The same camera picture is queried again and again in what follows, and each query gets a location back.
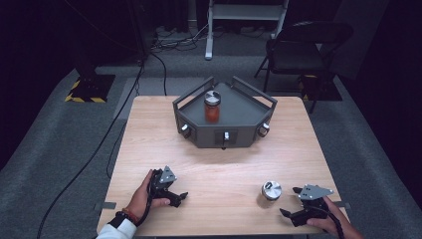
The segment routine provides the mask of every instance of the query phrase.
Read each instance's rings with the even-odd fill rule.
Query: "gray carpet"
[[[210,76],[218,81],[238,76],[260,89],[264,74],[257,80],[253,76],[263,60],[265,40],[264,36],[225,34],[215,43],[212,61],[204,61],[204,41],[198,42],[198,48],[192,51],[156,53],[167,68],[168,94],[183,93],[190,89],[186,85]],[[78,75],[71,72],[61,80],[0,172],[2,237],[36,238],[55,197],[96,152],[138,69],[135,63],[97,69],[99,74],[116,74],[106,104],[66,103],[65,97]],[[278,82],[272,80],[269,89],[276,89]],[[163,95],[162,83],[163,67],[150,56],[140,79],[139,94]],[[394,172],[350,95],[338,79],[335,83],[343,101],[318,102],[310,118],[339,193],[351,205],[348,215],[352,224],[366,238],[421,238],[420,208]],[[41,238],[96,236],[100,218],[96,205],[106,197],[109,183],[106,171],[112,172],[126,117],[127,112],[122,113],[115,121],[103,146],[57,201],[45,221]],[[332,237],[320,234],[311,238]]]

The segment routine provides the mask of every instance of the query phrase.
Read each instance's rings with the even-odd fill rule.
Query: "black chair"
[[[316,79],[316,95],[310,114],[314,111],[324,81],[332,80],[334,74],[329,65],[335,50],[351,37],[353,29],[345,23],[300,22],[283,29],[267,41],[267,55],[255,74],[267,70],[264,92],[270,72],[281,75],[312,76]]]

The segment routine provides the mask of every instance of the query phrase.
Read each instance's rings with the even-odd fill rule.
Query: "human hand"
[[[328,198],[324,197],[328,210],[340,221],[341,228],[345,239],[363,239],[362,234],[358,232],[347,220],[340,209]],[[307,224],[327,231],[329,234],[338,238],[337,229],[334,221],[330,217],[326,219],[311,218],[308,219]]]
[[[143,179],[142,184],[140,184],[140,186],[133,193],[129,204],[126,207],[127,210],[133,213],[137,218],[141,218],[143,216],[143,213],[145,212],[146,202],[148,200],[147,187],[151,176],[152,170],[149,169],[149,172]],[[168,198],[155,198],[152,199],[151,208],[165,206],[168,204],[170,204],[170,199]]]

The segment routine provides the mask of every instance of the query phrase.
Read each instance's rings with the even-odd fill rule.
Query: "metal lid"
[[[282,195],[282,186],[276,181],[267,181],[262,190],[264,196],[270,201],[275,201]]]
[[[221,102],[221,96],[216,91],[209,91],[205,94],[205,104],[208,106],[218,106]]]

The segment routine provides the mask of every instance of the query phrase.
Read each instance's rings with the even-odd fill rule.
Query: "wooden table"
[[[299,98],[275,98],[271,131],[247,148],[197,148],[177,132],[172,102],[177,97],[137,97],[121,142],[98,230],[126,206],[150,168],[169,165],[177,180],[169,188],[189,192],[179,208],[150,211],[138,236],[310,234],[294,227],[279,211],[301,209],[293,187],[317,184],[334,190],[331,173],[304,104]],[[261,186],[278,181],[280,199],[269,209],[257,205]]]

